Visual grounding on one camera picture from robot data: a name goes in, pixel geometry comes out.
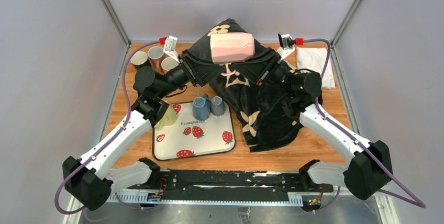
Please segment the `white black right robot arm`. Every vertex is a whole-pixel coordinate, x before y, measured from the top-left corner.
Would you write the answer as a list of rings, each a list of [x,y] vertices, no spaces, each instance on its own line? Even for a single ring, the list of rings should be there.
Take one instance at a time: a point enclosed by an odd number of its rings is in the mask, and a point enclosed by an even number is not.
[[[312,160],[299,170],[300,187],[313,191],[319,184],[341,186],[360,200],[367,200],[391,181],[392,164],[388,146],[359,136],[328,114],[319,103],[321,77],[311,70],[290,71],[278,52],[268,48],[263,54],[231,68],[248,80],[270,83],[286,94],[282,107],[292,118],[317,133],[346,161],[345,165]]]

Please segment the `pink round mug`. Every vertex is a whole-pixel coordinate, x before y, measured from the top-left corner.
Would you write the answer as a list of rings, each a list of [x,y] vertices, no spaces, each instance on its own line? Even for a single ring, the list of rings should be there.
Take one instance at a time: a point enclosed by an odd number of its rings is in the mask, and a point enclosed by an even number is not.
[[[161,61],[161,70],[163,71],[164,74],[168,73],[170,70],[172,70],[173,68],[175,68],[176,66],[178,66],[178,61],[176,61],[174,58],[172,57],[165,57],[162,61]]]

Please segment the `black mug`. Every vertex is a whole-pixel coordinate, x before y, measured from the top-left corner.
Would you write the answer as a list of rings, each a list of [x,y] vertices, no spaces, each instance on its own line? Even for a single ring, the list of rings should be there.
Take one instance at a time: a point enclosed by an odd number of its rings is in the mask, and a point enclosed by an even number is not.
[[[135,52],[130,59],[130,63],[135,68],[135,70],[139,70],[140,68],[145,66],[151,67],[148,54],[144,51]]]

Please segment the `pink octagonal mug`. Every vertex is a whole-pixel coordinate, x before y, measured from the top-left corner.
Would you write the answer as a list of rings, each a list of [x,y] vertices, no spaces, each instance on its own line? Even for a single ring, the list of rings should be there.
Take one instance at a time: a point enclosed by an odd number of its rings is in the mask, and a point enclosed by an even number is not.
[[[253,57],[254,37],[246,32],[212,33],[210,55],[216,65],[244,62]]]

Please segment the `green octagonal mug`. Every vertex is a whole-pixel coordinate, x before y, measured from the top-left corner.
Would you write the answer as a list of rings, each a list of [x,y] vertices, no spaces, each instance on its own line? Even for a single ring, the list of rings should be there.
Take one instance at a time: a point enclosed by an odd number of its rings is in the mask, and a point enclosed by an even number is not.
[[[154,129],[159,130],[162,127],[173,125],[177,120],[177,113],[175,112],[173,105],[167,104],[168,107],[163,114],[162,118],[155,124]]]

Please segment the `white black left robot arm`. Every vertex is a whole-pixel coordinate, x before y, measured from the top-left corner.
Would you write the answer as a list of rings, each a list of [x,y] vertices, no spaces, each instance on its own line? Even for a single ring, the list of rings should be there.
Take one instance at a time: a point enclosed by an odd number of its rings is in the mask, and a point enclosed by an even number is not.
[[[113,165],[150,129],[175,124],[177,113],[163,98],[184,88],[189,82],[195,86],[204,86],[225,71],[221,63],[200,59],[187,51],[183,51],[174,60],[177,66],[166,74],[149,66],[137,70],[133,88],[138,98],[134,103],[127,102],[128,111],[123,120],[85,154],[79,158],[70,156],[63,162],[64,180],[54,197],[54,204],[60,213],[75,213],[59,205],[62,189],[82,204],[79,211],[94,211],[119,190],[136,184],[154,189],[160,184],[159,167],[147,158],[120,169],[113,168]]]

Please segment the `white strawberry tray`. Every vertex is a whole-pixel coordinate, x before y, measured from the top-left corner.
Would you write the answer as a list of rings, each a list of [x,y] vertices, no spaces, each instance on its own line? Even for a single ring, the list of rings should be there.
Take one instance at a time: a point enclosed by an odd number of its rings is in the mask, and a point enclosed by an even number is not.
[[[153,130],[152,155],[158,161],[176,160],[231,151],[236,145],[229,107],[222,116],[196,120],[193,103],[173,104],[176,122]]]

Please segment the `brown pink mug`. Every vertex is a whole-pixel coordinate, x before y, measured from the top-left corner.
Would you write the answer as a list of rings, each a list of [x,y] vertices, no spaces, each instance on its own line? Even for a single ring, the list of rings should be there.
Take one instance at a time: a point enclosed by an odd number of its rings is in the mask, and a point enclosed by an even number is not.
[[[165,58],[164,50],[161,46],[151,47],[147,52],[151,67],[160,73],[164,73],[161,63]]]

